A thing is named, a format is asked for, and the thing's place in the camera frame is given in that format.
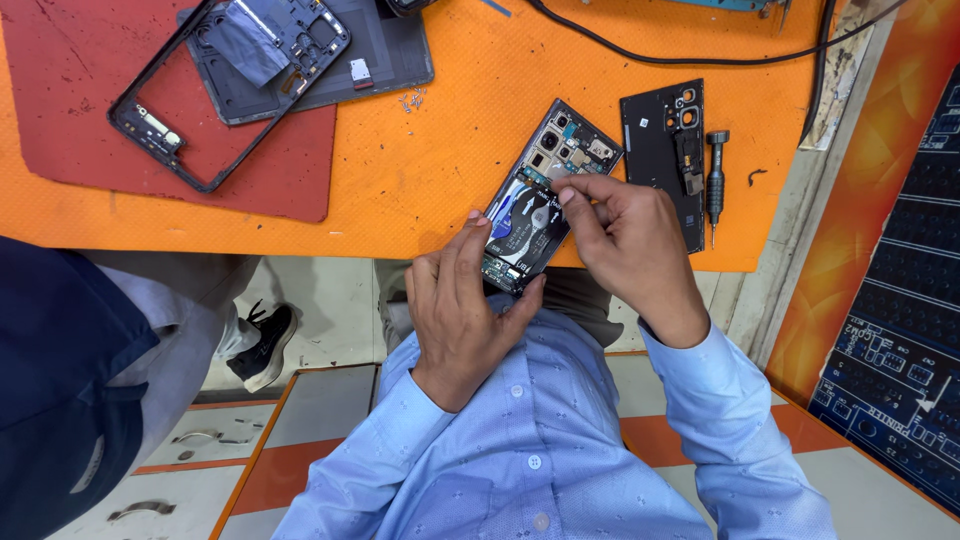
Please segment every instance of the circuit board poster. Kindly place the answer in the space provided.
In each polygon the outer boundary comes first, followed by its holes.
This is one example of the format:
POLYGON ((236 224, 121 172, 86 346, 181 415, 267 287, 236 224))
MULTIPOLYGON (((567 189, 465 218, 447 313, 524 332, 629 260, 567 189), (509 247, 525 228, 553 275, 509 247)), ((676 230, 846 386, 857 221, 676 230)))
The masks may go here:
POLYGON ((808 410, 960 516, 960 67, 808 410))

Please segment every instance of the shoe lace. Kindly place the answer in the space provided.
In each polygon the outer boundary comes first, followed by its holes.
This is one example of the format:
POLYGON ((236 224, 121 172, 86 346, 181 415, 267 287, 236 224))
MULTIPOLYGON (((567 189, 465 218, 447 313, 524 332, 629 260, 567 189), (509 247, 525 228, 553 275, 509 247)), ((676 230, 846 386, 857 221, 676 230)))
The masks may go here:
POLYGON ((261 302, 263 302, 262 298, 256 301, 256 304, 250 308, 250 313, 247 314, 247 321, 253 325, 257 325, 258 327, 260 326, 261 321, 258 321, 257 319, 260 318, 260 315, 267 312, 266 309, 260 309, 257 313, 254 313, 254 311, 260 307, 261 302))

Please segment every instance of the black cable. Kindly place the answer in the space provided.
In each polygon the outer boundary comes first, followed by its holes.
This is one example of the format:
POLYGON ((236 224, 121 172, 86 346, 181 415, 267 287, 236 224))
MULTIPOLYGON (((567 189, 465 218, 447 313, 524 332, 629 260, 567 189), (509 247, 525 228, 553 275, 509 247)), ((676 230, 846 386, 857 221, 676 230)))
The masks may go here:
MULTIPOLYGON (((833 9, 836 8, 836 0, 827 0, 824 10, 820 13, 820 31, 817 36, 817 44, 826 42, 830 37, 830 20, 833 18, 833 9)), ((824 77, 827 74, 827 49, 817 51, 817 60, 814 61, 813 88, 810 89, 810 101, 806 107, 806 118, 804 118, 804 128, 800 131, 800 142, 803 143, 807 134, 813 128, 813 121, 817 118, 817 110, 820 108, 820 97, 823 95, 824 77)))
POLYGON ((659 57, 648 57, 644 55, 639 55, 637 53, 632 53, 627 49, 624 49, 623 47, 617 45, 616 43, 613 43, 603 37, 600 37, 599 35, 595 34, 592 30, 584 28, 583 26, 580 26, 579 24, 573 22, 572 20, 563 18, 557 15, 556 13, 551 12, 546 6, 543 5, 543 2, 541 0, 527 0, 527 1, 530 2, 530 4, 533 5, 534 8, 542 12, 544 15, 546 15, 548 18, 552 19, 553 21, 558 22, 568 28, 571 28, 579 32, 580 34, 583 34, 584 36, 589 37, 590 39, 593 39, 594 41, 600 43, 601 45, 612 49, 614 52, 620 55, 623 55, 634 61, 642 61, 646 63, 656 63, 656 64, 667 64, 667 65, 677 65, 677 64, 764 65, 767 63, 778 63, 781 61, 790 61, 797 58, 805 57, 806 55, 812 55, 813 53, 816 53, 819 51, 827 50, 829 47, 832 47, 833 45, 836 45, 837 43, 840 43, 847 39, 850 39, 851 37, 854 37, 857 34, 863 32, 864 30, 867 30, 868 28, 874 26, 875 24, 877 24, 877 22, 880 19, 889 15, 896 8, 899 8, 900 6, 905 4, 907 0, 897 0, 897 2, 894 2, 894 4, 891 5, 889 8, 878 13, 874 18, 868 20, 863 25, 858 26, 857 28, 854 28, 853 30, 847 32, 846 34, 843 34, 840 37, 836 37, 830 41, 820 43, 815 47, 810 47, 809 49, 805 49, 803 51, 798 51, 796 53, 790 53, 788 55, 781 55, 773 58, 742 59, 742 60, 741 59, 716 59, 716 58, 713 58, 713 59, 711 58, 659 58, 659 57))

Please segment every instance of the camera lens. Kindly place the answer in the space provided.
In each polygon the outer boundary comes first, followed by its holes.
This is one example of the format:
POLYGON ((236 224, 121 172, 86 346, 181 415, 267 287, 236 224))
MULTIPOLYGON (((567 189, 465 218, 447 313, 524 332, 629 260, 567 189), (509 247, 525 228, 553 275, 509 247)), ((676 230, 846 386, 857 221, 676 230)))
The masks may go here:
POLYGON ((544 134, 543 137, 540 139, 540 144, 543 145, 543 148, 544 148, 545 150, 553 150, 554 148, 557 147, 557 140, 558 140, 558 139, 557 139, 557 134, 555 134, 555 133, 553 133, 553 132, 547 132, 547 133, 544 134))

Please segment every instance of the shirt sleeve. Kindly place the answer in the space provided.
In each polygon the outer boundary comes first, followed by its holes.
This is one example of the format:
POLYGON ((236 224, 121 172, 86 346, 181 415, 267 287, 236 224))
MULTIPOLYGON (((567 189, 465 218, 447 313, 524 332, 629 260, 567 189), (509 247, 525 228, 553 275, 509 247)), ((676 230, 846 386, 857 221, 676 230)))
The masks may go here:
POLYGON ((340 446, 310 464, 306 490, 273 538, 372 538, 410 469, 454 416, 405 373, 340 446))
POLYGON ((770 383, 716 326, 690 349, 643 328, 666 418, 697 465, 697 493, 718 537, 836 538, 829 504, 806 480, 770 413, 770 383))

